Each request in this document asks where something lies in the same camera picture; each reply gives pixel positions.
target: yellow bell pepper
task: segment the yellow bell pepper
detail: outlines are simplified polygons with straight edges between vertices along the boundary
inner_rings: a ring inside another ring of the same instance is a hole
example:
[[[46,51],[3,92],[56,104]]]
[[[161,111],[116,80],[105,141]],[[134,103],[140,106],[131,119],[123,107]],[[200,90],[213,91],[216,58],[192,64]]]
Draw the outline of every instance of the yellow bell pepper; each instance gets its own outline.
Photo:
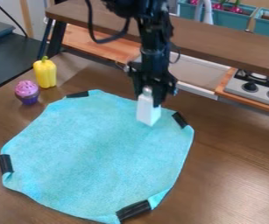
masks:
[[[56,86],[57,67],[47,56],[35,61],[33,69],[40,87],[51,88]]]

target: blue cloth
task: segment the blue cloth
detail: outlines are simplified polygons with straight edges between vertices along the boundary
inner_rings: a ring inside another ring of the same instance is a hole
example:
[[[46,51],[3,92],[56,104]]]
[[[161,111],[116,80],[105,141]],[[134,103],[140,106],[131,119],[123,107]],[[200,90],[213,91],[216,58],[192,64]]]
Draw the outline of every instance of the blue cloth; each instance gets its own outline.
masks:
[[[73,216],[119,223],[116,212],[142,200],[154,209],[173,187],[193,141],[163,109],[149,127],[137,103],[99,90],[51,103],[1,150],[13,173],[4,186]]]

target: toy cupcake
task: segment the toy cupcake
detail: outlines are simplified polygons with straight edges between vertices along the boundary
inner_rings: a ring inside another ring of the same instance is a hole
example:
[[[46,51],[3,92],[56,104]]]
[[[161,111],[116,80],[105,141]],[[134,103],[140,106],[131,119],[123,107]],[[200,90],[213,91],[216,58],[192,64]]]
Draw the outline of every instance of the toy cupcake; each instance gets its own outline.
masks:
[[[31,80],[22,80],[15,87],[16,97],[25,105],[38,101],[39,87]]]

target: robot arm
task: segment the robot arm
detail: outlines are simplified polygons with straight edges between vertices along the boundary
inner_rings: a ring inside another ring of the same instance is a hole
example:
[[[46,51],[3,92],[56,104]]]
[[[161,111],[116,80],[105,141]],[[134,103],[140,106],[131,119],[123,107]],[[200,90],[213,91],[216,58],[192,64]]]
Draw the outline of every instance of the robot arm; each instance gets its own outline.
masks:
[[[167,0],[102,0],[106,7],[121,18],[125,25],[116,36],[98,40],[93,33],[92,7],[89,0],[88,29],[96,43],[107,43],[127,33],[130,20],[138,23],[141,38],[141,62],[130,62],[129,75],[133,79],[135,95],[139,97],[147,88],[152,92],[152,106],[158,108],[167,94],[175,95],[176,82],[169,72],[170,38],[173,26],[170,22]]]

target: wooden shelf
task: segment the wooden shelf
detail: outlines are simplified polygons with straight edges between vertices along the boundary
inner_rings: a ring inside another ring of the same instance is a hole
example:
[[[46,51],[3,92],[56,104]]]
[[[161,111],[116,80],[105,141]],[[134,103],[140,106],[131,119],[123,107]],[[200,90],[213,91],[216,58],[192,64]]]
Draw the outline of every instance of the wooden shelf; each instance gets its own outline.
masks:
[[[97,39],[108,37],[108,35],[98,31],[95,32],[95,35]],[[108,44],[98,45],[90,38],[86,28],[72,24],[67,26],[62,44],[67,48],[122,64],[136,59],[140,54],[140,44],[137,42],[121,38]]]
[[[93,1],[95,30],[116,33],[124,20]],[[46,15],[72,25],[87,27],[88,9],[81,0],[67,1],[46,10]],[[220,26],[172,17],[173,42],[181,53],[231,67],[251,70],[269,76],[269,38]],[[139,41],[138,28],[131,22],[126,39]]]

